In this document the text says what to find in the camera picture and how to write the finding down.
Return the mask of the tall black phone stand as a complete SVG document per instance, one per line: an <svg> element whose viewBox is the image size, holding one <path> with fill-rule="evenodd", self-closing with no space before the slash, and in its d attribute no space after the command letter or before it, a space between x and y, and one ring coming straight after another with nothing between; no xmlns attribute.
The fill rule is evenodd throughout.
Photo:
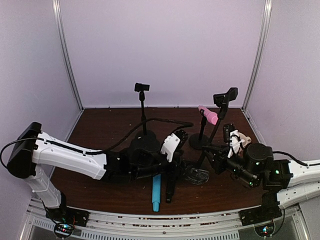
<svg viewBox="0 0 320 240"><path fill-rule="evenodd" d="M139 101L141 103L141 122L145 121L146 115L145 115L145 107L144 107L144 101L145 101L145 91L150 90L149 84L143 84L143 83L135 83L134 91L139 92ZM136 135L135 143L137 146L140 146L141 148L151 149L153 147L153 140L154 140L154 134L150 134L147 131L147 124L142 124L142 131L139 132L139 134Z"/></svg>

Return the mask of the short stand with clip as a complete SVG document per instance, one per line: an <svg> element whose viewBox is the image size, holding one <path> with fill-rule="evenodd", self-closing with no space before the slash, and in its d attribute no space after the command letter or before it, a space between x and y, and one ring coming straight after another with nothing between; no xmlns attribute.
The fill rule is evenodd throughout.
<svg viewBox="0 0 320 240"><path fill-rule="evenodd" d="M204 134L207 118L203 115L200 122L199 133L192 134L188 140L189 145L195 150L201 150L208 143L209 137Z"/></svg>

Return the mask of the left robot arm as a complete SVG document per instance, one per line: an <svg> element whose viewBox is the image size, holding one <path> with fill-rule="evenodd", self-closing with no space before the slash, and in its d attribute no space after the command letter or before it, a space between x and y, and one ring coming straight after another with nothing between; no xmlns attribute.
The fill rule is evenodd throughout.
<svg viewBox="0 0 320 240"><path fill-rule="evenodd" d="M57 217L70 213L66 196L44 173L41 165L51 165L91 177L102 182L128 183L159 174L170 176L167 201L175 189L174 182L184 163L182 146L188 134L182 129L169 134L159 142L155 133L138 133L129 147L114 151L95 150L58 140L42 131L39 122L32 122L18 137L3 148L12 146L4 167L19 179L24 179L42 200L48 212Z"/></svg>

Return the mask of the blue toy microphone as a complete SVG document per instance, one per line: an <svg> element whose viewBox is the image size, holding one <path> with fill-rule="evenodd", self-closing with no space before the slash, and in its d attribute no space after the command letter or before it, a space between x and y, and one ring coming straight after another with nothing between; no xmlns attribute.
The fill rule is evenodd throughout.
<svg viewBox="0 0 320 240"><path fill-rule="evenodd" d="M161 184L162 184L162 175L157 174L152 178L152 210L158 212L160 210L161 204Z"/></svg>

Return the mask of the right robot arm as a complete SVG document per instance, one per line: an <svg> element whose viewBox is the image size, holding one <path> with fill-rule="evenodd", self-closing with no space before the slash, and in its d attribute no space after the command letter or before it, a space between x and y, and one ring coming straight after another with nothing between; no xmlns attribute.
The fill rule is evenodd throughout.
<svg viewBox="0 0 320 240"><path fill-rule="evenodd" d="M270 221L283 215L283 210L308 196L308 183L320 183L320 161L301 161L291 154L279 151L285 159L275 159L277 154L270 146L251 143L242 155L229 156L225 147L204 146L202 152L216 174L229 171L231 176L249 188L262 186L261 206L239 212L242 225Z"/></svg>

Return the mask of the short stand with taped base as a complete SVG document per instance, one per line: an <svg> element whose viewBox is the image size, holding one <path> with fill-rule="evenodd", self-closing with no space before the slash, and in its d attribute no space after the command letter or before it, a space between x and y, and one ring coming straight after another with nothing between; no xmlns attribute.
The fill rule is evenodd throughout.
<svg viewBox="0 0 320 240"><path fill-rule="evenodd" d="M219 108L219 112L213 112L205 106L198 106L198 110L202 115L199 133L190 136L188 143L190 147L195 150L201 150L202 147L208 146L212 143L221 121L225 118L229 109L229 103L234 101L238 96L238 88L231 87L225 93L218 93L213 95L213 103ZM205 126L209 123L214 126L211 135L208 137L204 134ZM184 179L193 185L202 185L209 180L210 173L207 170L200 169L205 157L201 156L196 163L187 165Z"/></svg>

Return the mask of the pink toy microphone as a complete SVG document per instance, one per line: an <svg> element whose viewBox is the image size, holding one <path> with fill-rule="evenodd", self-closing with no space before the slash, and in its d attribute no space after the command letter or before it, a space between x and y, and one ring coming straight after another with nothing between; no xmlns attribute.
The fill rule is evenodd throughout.
<svg viewBox="0 0 320 240"><path fill-rule="evenodd" d="M203 105L198 106L198 110L200 113L207 119L207 121L212 124L216 125L218 122L218 114L216 112L213 112L209 110L207 107Z"/></svg>

